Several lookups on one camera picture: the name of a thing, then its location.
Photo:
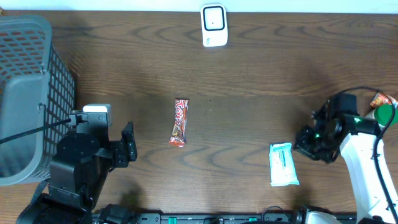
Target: red candy wrapper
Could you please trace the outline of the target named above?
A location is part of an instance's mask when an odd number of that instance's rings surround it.
[[[175,99],[175,121],[169,145],[184,147],[185,125],[187,124],[187,111],[189,100]]]
[[[371,102],[371,106],[374,108],[378,108],[381,105],[385,105],[385,104],[390,104],[391,105],[391,100],[392,99],[392,104],[397,107],[398,102],[396,99],[394,99],[392,96],[390,95],[385,95],[382,93],[377,93],[376,96],[374,96],[372,102]]]

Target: wooden table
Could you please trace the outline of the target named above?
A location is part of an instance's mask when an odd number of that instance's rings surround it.
[[[108,176],[96,208],[356,210],[342,158],[326,165],[293,152],[300,185],[271,187],[268,148],[294,141],[338,90],[397,89],[398,16],[229,13],[227,46],[204,48],[198,12],[6,11],[27,13],[50,21],[55,48],[79,76],[78,108],[112,104],[111,139],[134,122],[138,160]],[[366,112],[373,94],[357,93]],[[168,145],[176,97],[190,99],[182,148]],[[396,186],[397,135],[395,126],[384,138]],[[15,222],[35,187],[0,188],[0,223]]]

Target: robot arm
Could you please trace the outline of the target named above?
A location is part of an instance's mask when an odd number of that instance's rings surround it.
[[[386,196],[381,188],[373,161],[376,136],[372,134],[348,134],[340,145],[340,153],[346,161],[356,201],[357,220],[381,217],[384,222],[394,223]],[[380,170],[393,203],[398,202],[390,173],[384,158],[383,141],[379,141]]]
[[[294,149],[313,160],[326,163],[334,162],[341,154],[353,185],[357,221],[379,219],[394,223],[374,165],[373,145],[381,133],[377,121],[359,117],[356,97],[348,94],[332,98],[314,114],[314,119],[314,128],[306,126],[297,134]],[[376,159],[390,198],[397,203],[398,196],[386,165],[383,146],[380,140]]]
[[[49,194],[34,200],[17,223],[93,223],[91,210],[108,173],[137,159],[132,122],[120,141],[109,141],[110,109],[110,105],[89,105],[70,115],[73,129],[58,142],[50,162]]]

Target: wet wipes package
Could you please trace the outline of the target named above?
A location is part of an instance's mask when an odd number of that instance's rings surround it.
[[[272,144],[269,146],[269,167],[271,168],[271,186],[298,185],[292,156],[292,143]]]

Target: basket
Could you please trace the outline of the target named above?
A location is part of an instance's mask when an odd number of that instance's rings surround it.
[[[74,110],[75,80],[52,45],[40,16],[0,17],[0,139],[67,119]],[[0,145],[0,185],[39,182],[68,125]]]

